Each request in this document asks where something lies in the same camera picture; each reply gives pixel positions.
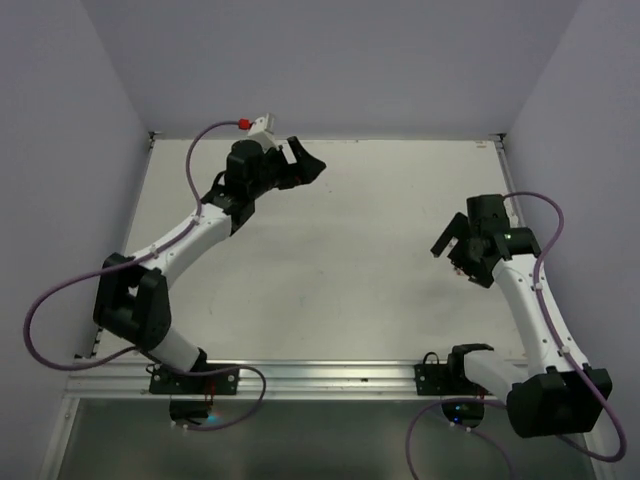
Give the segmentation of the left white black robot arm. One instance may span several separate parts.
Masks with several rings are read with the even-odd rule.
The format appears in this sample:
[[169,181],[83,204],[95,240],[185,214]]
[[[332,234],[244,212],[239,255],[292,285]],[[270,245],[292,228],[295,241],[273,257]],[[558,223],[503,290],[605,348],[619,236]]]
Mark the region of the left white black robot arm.
[[325,170],[325,162],[297,137],[287,143],[292,162],[279,146],[235,142],[225,169],[188,218],[147,248],[129,257],[114,253],[103,264],[94,322],[164,364],[185,392],[197,392],[207,383],[207,355],[173,327],[170,288],[203,254],[244,226],[258,198],[273,189],[311,184]]

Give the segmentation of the aluminium mounting rail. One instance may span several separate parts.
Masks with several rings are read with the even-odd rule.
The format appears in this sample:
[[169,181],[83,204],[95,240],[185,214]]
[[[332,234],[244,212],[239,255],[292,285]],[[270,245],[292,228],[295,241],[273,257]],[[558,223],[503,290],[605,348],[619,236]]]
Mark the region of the aluminium mounting rail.
[[[417,399],[413,360],[251,361],[241,369],[233,395],[222,400],[254,400],[267,380],[266,400],[409,401]],[[203,400],[202,394],[161,393],[151,384],[148,362],[131,357],[69,375],[64,393],[76,399]]]

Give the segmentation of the controller box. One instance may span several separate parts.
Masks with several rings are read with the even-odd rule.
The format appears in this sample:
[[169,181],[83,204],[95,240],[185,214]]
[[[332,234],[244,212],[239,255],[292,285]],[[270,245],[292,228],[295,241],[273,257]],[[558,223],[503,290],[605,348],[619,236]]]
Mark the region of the controller box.
[[474,429],[478,427],[485,415],[483,403],[445,402],[441,405],[443,415],[450,423]]
[[218,430],[219,416],[213,411],[213,400],[171,400],[169,416],[173,423],[196,431]]

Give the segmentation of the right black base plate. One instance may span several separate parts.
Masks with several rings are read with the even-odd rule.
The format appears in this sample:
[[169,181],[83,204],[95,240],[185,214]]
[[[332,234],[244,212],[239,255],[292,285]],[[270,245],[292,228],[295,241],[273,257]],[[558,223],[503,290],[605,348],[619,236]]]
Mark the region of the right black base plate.
[[490,392],[469,381],[463,373],[462,354],[450,353],[446,361],[434,351],[427,352],[413,366],[418,396],[488,396]]

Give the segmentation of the left controller box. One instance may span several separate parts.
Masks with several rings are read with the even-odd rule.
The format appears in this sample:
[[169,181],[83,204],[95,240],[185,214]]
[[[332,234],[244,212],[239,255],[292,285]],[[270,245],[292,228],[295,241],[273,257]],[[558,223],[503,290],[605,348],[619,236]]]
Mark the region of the left controller box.
[[219,416],[213,411],[213,400],[171,400],[169,416],[173,423],[196,431],[218,430]]

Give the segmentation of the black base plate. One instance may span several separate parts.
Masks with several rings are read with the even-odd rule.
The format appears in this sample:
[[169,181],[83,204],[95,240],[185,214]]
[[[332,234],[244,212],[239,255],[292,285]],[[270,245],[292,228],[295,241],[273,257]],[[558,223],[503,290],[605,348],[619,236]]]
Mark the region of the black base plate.
[[490,392],[469,381],[463,373],[462,354],[450,353],[446,361],[434,351],[427,352],[413,366],[418,396],[488,396]]
[[216,371],[215,375],[189,376],[174,373],[164,365],[151,364],[146,367],[150,374],[149,392],[154,395],[203,395],[233,396],[237,393],[239,367],[234,364],[207,364],[205,371]]

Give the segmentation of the right controller box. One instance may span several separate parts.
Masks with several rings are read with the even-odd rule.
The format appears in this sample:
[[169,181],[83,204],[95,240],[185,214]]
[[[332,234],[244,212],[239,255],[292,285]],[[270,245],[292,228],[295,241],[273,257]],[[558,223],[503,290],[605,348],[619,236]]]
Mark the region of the right controller box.
[[485,415],[483,403],[445,402],[441,405],[443,415],[450,423],[474,429],[478,427]]

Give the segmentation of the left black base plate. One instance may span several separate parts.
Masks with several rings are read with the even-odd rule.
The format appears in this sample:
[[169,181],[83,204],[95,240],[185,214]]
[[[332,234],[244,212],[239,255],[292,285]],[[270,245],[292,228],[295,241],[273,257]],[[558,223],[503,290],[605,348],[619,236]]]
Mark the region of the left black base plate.
[[174,373],[164,365],[151,364],[146,367],[150,374],[149,392],[154,395],[203,395],[233,396],[237,393],[239,367],[234,364],[207,364],[205,371],[216,371],[215,375],[189,376]]

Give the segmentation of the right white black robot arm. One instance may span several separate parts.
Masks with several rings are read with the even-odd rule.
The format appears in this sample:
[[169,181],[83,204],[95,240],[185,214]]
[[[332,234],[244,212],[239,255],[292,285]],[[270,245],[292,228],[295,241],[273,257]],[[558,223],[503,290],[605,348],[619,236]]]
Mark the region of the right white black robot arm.
[[470,197],[431,248],[470,282],[498,286],[515,321],[528,367],[518,370],[487,344],[462,344],[447,358],[451,389],[478,385],[501,401],[517,435],[533,438],[589,432],[612,391],[604,368],[592,368],[550,291],[533,231],[512,225],[500,194]]

